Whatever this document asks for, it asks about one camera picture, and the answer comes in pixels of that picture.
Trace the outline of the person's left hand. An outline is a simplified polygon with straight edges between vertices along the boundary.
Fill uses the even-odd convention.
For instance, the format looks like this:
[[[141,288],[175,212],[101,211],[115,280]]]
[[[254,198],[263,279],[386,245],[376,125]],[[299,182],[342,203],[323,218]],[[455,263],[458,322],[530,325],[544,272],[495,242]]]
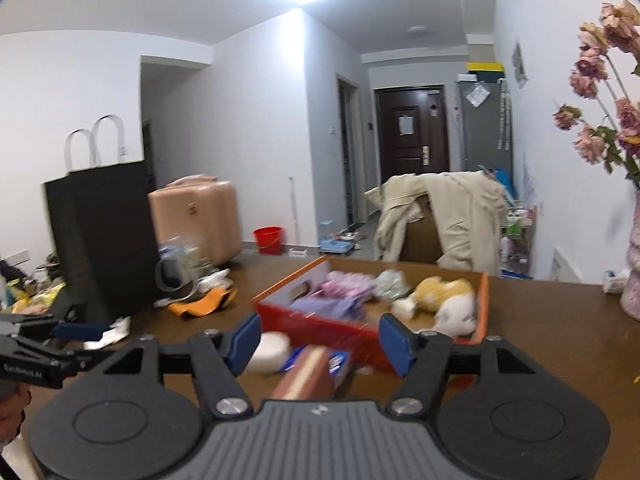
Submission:
[[[21,432],[21,426],[26,418],[26,408],[32,403],[29,385],[17,384],[12,396],[1,401],[0,404],[0,440],[1,445],[11,443]]]

